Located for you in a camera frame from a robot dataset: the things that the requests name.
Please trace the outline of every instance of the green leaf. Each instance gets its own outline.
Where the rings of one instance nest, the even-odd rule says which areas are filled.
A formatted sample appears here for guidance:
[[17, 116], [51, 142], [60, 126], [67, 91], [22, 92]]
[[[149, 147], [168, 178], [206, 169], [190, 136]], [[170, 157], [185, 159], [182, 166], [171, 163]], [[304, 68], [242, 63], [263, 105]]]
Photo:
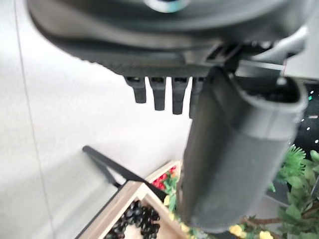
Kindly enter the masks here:
[[301, 178], [297, 177], [297, 176], [292, 176], [292, 177], [287, 178], [287, 182], [290, 183], [292, 187], [297, 188], [297, 189], [302, 188], [304, 185]]
[[305, 206], [304, 212], [308, 211], [309, 209], [311, 209], [313, 207], [314, 203], [310, 202], [308, 205]]
[[291, 195], [293, 195], [298, 201], [303, 201], [304, 197], [307, 195], [304, 189], [300, 188], [292, 188]]
[[268, 189], [271, 190], [273, 193], [276, 192], [276, 188], [275, 188], [275, 186], [274, 186], [274, 183], [269, 183], [269, 184], [268, 184]]
[[243, 230], [243, 232], [244, 232], [245, 231], [245, 225], [244, 224], [240, 224], [239, 226], [240, 226], [241, 230]]
[[311, 160], [308, 160], [308, 159], [301, 160], [301, 164], [303, 164], [304, 166], [309, 166], [309, 167], [314, 166], [314, 162], [312, 162]]
[[188, 235], [189, 236], [195, 236], [195, 238], [197, 237], [197, 230], [194, 228], [190, 228], [188, 231]]
[[313, 168], [313, 171], [319, 173], [319, 165]]
[[287, 213], [285, 212], [285, 210], [282, 209], [282, 208], [280, 208], [280, 207], [278, 208], [277, 213], [278, 213], [278, 217], [279, 217], [281, 220], [283, 220], [284, 222], [286, 222], [286, 223], [295, 224], [295, 223], [298, 222], [298, 220], [296, 220], [296, 219], [295, 219], [294, 217], [292, 217], [291, 215], [287, 214]]
[[311, 186], [314, 186], [316, 184], [315, 173], [310, 167], [305, 167], [304, 176], [309, 181]]
[[253, 233], [247, 233], [246, 239], [254, 239], [255, 235]]
[[310, 155], [311, 155], [311, 159], [312, 159], [313, 161], [319, 162], [319, 153], [318, 153], [317, 151], [311, 150], [311, 151], [310, 151]]
[[172, 212], [176, 207], [176, 194], [173, 194], [169, 199], [168, 210]]
[[178, 178], [177, 177], [173, 177], [171, 180], [171, 184], [173, 186], [173, 188], [177, 187], [177, 182], [178, 182]]
[[287, 193], [287, 198], [288, 198], [288, 202], [290, 204], [295, 204], [297, 205], [298, 204], [298, 198], [296, 198], [294, 195], [292, 195], [291, 193]]
[[298, 208], [294, 204], [292, 204], [289, 207], [287, 207], [286, 213], [288, 215], [292, 216], [296, 220], [300, 220], [301, 219], [301, 212], [298, 210]]
[[300, 239], [318, 239], [319, 234], [315, 233], [300, 233]]
[[316, 221], [314, 220], [300, 220], [295, 224], [299, 232], [310, 233], [314, 232], [315, 227], [317, 226]]
[[301, 148], [290, 147], [286, 152], [284, 162], [277, 174], [276, 180], [286, 183], [289, 177], [301, 176], [304, 169], [302, 161], [305, 159], [305, 156], [306, 153]]
[[295, 228], [295, 226], [285, 223], [284, 225], [278, 227], [277, 230], [282, 232], [282, 233], [294, 234], [295, 233], [294, 228]]
[[166, 189], [167, 191], [170, 191], [170, 190], [171, 190], [170, 184], [169, 184], [168, 182], [166, 182], [166, 181], [164, 181], [163, 183], [164, 183], [164, 185], [165, 185], [165, 189]]

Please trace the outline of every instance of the artificial plant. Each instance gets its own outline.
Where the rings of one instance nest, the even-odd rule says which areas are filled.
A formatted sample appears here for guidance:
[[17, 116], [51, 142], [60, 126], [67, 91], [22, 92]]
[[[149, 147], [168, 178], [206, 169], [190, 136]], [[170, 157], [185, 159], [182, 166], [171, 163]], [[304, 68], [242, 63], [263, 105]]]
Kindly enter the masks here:
[[[314, 192], [319, 174], [319, 154], [312, 150], [311, 160], [305, 152], [290, 147], [276, 180], [291, 185], [287, 193], [289, 206], [278, 208], [278, 217], [257, 219], [243, 217], [230, 231], [239, 238], [284, 239], [290, 235], [296, 239], [319, 239], [319, 194]], [[267, 230], [268, 224], [280, 223], [278, 232]]]

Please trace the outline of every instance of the wooden tray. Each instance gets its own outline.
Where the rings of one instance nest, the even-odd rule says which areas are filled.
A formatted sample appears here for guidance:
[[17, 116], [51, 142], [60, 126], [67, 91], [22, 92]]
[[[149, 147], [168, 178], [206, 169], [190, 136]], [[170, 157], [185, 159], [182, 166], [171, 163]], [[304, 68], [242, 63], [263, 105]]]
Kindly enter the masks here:
[[[160, 216], [159, 239], [184, 239], [186, 234], [181, 230], [178, 222], [171, 221], [168, 209], [161, 200], [141, 182], [129, 181], [115, 195], [104, 210], [92, 221], [87, 229], [79, 237], [80, 239], [103, 239], [111, 230], [132, 201], [141, 200], [142, 204], [152, 206]], [[125, 239], [142, 239], [141, 230], [135, 226], [128, 226], [125, 231]]]

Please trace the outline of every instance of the gray floor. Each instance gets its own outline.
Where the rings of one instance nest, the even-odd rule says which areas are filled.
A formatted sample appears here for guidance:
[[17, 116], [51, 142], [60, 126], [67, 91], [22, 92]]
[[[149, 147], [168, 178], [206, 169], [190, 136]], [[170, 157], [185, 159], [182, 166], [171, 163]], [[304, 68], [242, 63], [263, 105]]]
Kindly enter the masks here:
[[[313, 26], [318, 25], [314, 18]], [[318, 77], [319, 34], [288, 73]], [[191, 121], [134, 103], [123, 78], [73, 58], [33, 27], [24, 0], [0, 1], [0, 238], [76, 236], [115, 192], [81, 152], [89, 144], [146, 176], [180, 159]], [[264, 199], [253, 212], [276, 213]]]

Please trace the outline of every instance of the red berry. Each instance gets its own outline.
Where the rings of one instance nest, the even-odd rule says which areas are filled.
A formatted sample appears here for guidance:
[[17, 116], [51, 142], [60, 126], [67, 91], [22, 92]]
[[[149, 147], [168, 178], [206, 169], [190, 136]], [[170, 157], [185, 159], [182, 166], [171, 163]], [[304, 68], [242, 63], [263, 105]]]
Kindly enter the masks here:
[[163, 175], [160, 177], [160, 179], [161, 179], [162, 181], [164, 181], [166, 178], [167, 178], [167, 174], [166, 174], [166, 173], [163, 174]]
[[176, 166], [172, 167], [172, 168], [169, 170], [169, 172], [170, 172], [170, 173], [173, 173], [173, 172], [175, 172], [175, 170], [176, 170]]
[[164, 190], [164, 189], [165, 189], [164, 183], [160, 183], [160, 184], [159, 184], [159, 189], [161, 189], [161, 190]]
[[159, 186], [160, 186], [160, 181], [155, 180], [152, 184], [153, 184], [155, 187], [159, 188]]

